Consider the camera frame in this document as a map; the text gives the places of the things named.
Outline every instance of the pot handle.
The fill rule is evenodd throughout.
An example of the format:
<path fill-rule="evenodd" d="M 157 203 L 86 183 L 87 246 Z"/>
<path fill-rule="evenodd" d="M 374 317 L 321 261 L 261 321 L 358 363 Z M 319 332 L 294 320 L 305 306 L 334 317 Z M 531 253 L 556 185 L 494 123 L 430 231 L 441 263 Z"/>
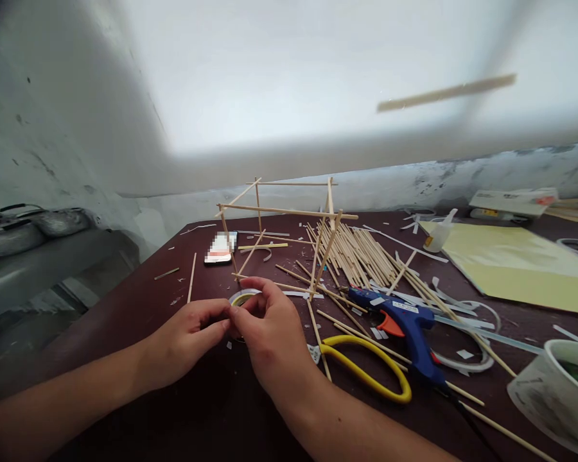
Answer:
<path fill-rule="evenodd" d="M 0 211 L 6 212 L 7 210 L 20 209 L 21 207 L 36 207 L 37 209 L 45 210 L 39 205 L 21 203 L 21 204 L 13 204 L 13 205 L 9 205 L 7 207 L 3 207 L 2 209 L 0 209 Z"/>
<path fill-rule="evenodd" d="M 10 225 L 5 225 L 2 227 L 2 229 L 4 231 L 11 231 L 13 229 L 20 228 L 24 225 L 27 225 L 28 223 L 32 223 L 32 222 L 30 220 L 21 220 L 21 221 L 18 221 L 16 223 L 11 223 Z"/>

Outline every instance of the left hand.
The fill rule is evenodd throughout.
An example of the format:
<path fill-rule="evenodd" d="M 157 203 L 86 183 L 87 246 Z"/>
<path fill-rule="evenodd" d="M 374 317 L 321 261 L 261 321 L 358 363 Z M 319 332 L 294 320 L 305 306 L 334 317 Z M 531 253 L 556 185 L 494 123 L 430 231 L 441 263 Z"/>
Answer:
<path fill-rule="evenodd" d="M 137 346 L 140 351 L 136 386 L 141 392 L 171 385 L 190 371 L 229 330 L 225 319 L 206 327 L 230 306 L 225 298 L 198 300 L 180 308 Z"/>

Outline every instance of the yellow paper sheet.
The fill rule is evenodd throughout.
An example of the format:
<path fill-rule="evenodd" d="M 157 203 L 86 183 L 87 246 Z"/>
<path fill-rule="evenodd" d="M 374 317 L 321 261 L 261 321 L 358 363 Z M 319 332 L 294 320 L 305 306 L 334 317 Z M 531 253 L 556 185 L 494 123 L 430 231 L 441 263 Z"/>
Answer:
<path fill-rule="evenodd" d="M 578 256 L 526 229 L 456 223 L 443 250 L 486 295 L 578 312 Z"/>

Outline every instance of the blue glue gun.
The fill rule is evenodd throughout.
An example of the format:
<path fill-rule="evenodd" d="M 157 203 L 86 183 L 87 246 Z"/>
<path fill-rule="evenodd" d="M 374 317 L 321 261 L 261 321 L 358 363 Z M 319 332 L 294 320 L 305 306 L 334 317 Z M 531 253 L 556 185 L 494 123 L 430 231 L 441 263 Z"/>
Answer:
<path fill-rule="evenodd" d="M 435 364 L 434 357 L 426 342 L 422 329 L 430 329 L 435 324 L 431 310 L 421 306 L 407 305 L 404 300 L 386 296 L 377 292 L 349 288 L 349 299 L 370 312 L 381 312 L 385 315 L 379 329 L 397 336 L 405 337 L 409 348 L 412 368 L 430 384 L 441 390 L 448 389 L 443 372 Z M 382 298 L 379 303 L 371 302 Z"/>

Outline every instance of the dark brown table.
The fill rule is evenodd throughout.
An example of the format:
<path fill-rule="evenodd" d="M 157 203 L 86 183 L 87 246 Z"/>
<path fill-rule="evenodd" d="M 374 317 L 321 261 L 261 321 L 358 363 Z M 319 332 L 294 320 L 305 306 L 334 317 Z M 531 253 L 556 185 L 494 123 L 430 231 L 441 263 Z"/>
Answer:
<path fill-rule="evenodd" d="M 407 224 L 402 221 L 406 217 L 402 212 L 370 212 L 359 215 L 356 225 L 370 225 L 415 247 L 423 244 L 425 235 L 422 231 L 414 235 L 410 231 L 398 230 Z M 305 224 L 309 221 L 312 225 L 315 224 L 314 218 L 308 220 L 303 216 L 287 215 L 264 217 L 263 221 L 269 232 L 288 232 L 294 239 L 300 236 L 308 238 L 305 229 L 298 226 L 299 222 Z M 214 222 L 193 223 L 183 230 L 208 223 Z M 233 230 L 255 230 L 258 224 L 256 218 L 248 218 L 230 220 L 228 226 Z M 543 216 L 530 229 L 549 239 L 578 237 L 578 224 L 550 216 Z M 125 348 L 151 334 L 186 301 L 193 252 L 198 254 L 193 299 L 231 296 L 238 290 L 230 274 L 232 267 L 208 268 L 202 263 L 202 256 L 213 235 L 221 230 L 221 226 L 217 225 L 175 235 L 64 335 L 47 347 L 30 382 L 54 377 Z M 380 235 L 375 234 L 374 238 L 390 253 L 397 250 L 402 259 L 410 255 L 409 249 Z M 238 245 L 253 243 L 254 239 L 246 239 L 244 235 L 240 235 L 238 239 Z M 308 244 L 290 243 L 287 248 L 273 249 L 273 256 L 268 262 L 262 261 L 265 255 L 267 253 L 257 251 L 247 266 L 246 274 L 299 286 L 300 282 L 275 268 L 274 264 L 299 273 L 294 260 L 299 259 L 310 268 L 313 250 Z M 246 255 L 237 254 L 236 258 L 239 266 Z M 180 271 L 159 280 L 153 279 L 177 266 Z M 418 254 L 413 260 L 412 268 L 420 272 L 424 281 L 430 281 L 434 275 L 438 276 L 441 280 L 440 288 L 458 300 L 482 299 L 452 263 L 443 264 Z M 333 287 L 327 271 L 324 272 L 324 279 L 328 287 Z M 414 293 L 405 281 L 401 281 L 399 290 Z M 310 325 L 306 302 L 296 297 L 292 300 L 300 312 L 302 324 Z M 516 339 L 529 337 L 541 344 L 551 338 L 564 338 L 552 328 L 554 323 L 578 335 L 578 315 L 501 300 L 489 299 L 487 302 L 503 318 L 501 334 L 504 336 Z M 349 323 L 327 297 L 323 300 L 315 299 L 314 308 L 322 309 Z M 480 315 L 483 319 L 490 317 L 485 310 L 480 311 Z M 328 320 L 318 315 L 316 317 L 322 326 L 322 337 L 338 334 Z M 360 321 L 368 327 L 376 324 L 375 319 L 366 315 L 360 318 Z M 307 341 L 312 345 L 316 344 L 312 327 L 305 328 L 304 331 Z M 474 354 L 479 353 L 477 346 L 466 335 L 447 326 L 437 325 L 428 333 L 428 337 L 431 346 L 446 355 L 453 355 L 462 348 Z M 392 338 L 384 342 L 398 352 L 406 353 L 402 339 Z M 222 341 L 183 379 L 111 413 L 64 447 L 55 455 L 55 459 L 309 459 L 257 382 L 246 346 L 237 341 L 233 341 L 232 346 L 229 350 L 226 341 Z M 493 343 L 493 347 L 517 372 L 534 357 L 530 353 L 499 343 Z M 362 348 L 341 348 L 385 386 L 399 389 L 396 378 L 372 354 Z M 414 391 L 413 401 L 405 407 L 399 406 L 371 392 L 333 359 L 329 363 L 331 376 L 337 386 L 458 458 L 480 462 L 494 460 L 462 417 L 438 393 L 420 387 L 410 378 Z M 497 364 L 490 370 L 471 377 L 447 368 L 444 372 L 448 380 L 481 398 L 486 407 L 479 410 L 496 422 L 555 459 L 578 460 L 578 456 L 542 434 L 514 407 L 505 390 L 510 377 Z M 503 460 L 540 460 L 499 432 L 482 423 L 478 425 Z"/>

